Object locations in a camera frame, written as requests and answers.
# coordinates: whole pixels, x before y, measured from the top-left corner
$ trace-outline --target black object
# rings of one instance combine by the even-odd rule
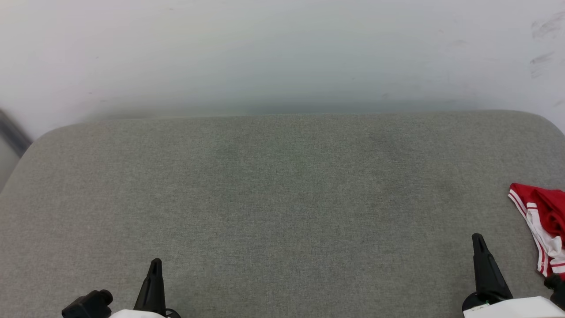
[[[94,290],[86,296],[77,298],[63,309],[62,315],[63,318],[108,318],[112,314],[108,308],[112,300],[113,297],[109,291]],[[166,318],[181,318],[176,311],[165,308],[163,263],[160,259],[151,261],[133,310],[155,312]]]
[[[63,318],[108,318],[112,311],[108,305],[114,298],[109,291],[93,290],[88,295],[78,297],[67,308],[63,309]]]
[[[553,289],[553,294],[549,298],[562,310],[565,310],[565,283],[557,274],[552,274],[544,280],[545,287]]]
[[[475,267],[476,291],[463,302],[463,311],[483,304],[495,304],[514,298],[493,255],[486,247],[483,236],[474,233],[472,239],[473,249],[475,250],[473,265]]]
[[[0,137],[4,137],[5,141],[20,158],[32,144],[2,111],[0,111]]]
[[[163,282],[163,264],[160,259],[151,261],[147,277],[141,285],[139,296],[133,310],[156,312],[165,316],[165,285]]]

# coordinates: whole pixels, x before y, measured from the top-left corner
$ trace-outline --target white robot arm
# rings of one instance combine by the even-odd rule
[[[462,305],[464,318],[565,318],[565,283],[554,274],[544,284],[553,289],[551,300],[543,297],[514,299],[481,234],[472,236],[476,291]],[[62,311],[64,318],[180,318],[165,307],[163,269],[154,259],[133,310],[112,315],[108,305],[112,294],[94,290],[77,298]]]

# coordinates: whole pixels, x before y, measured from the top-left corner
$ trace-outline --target black connector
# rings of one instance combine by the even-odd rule
[[[476,292],[465,299],[462,306],[463,311],[483,304],[495,304],[514,298],[493,255],[486,247],[483,236],[475,233],[472,239],[475,251],[473,265],[475,267]]]
[[[549,299],[559,308],[565,310],[565,283],[561,280],[561,277],[557,274],[552,274],[545,278],[544,285],[553,290],[553,294]]]
[[[108,318],[112,311],[108,305],[114,298],[112,294],[103,289],[93,290],[88,295],[78,297],[67,308],[63,309],[63,318]]]
[[[147,277],[141,285],[133,310],[150,311],[166,316],[163,264],[160,259],[151,261]]]

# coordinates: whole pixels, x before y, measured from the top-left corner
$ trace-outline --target gray cushion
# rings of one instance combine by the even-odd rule
[[[188,317],[456,317],[480,232],[548,296],[512,182],[565,188],[563,134],[512,111],[144,119],[60,128],[0,195],[0,308],[132,308],[151,259]]]

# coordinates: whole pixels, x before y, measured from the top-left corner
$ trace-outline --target red cloth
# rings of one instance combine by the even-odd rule
[[[528,224],[539,251],[537,270],[565,280],[565,192],[525,184],[510,185],[510,199]]]
[[[565,192],[513,183],[514,191],[524,202],[534,202],[540,214],[541,226],[551,236],[565,238]]]

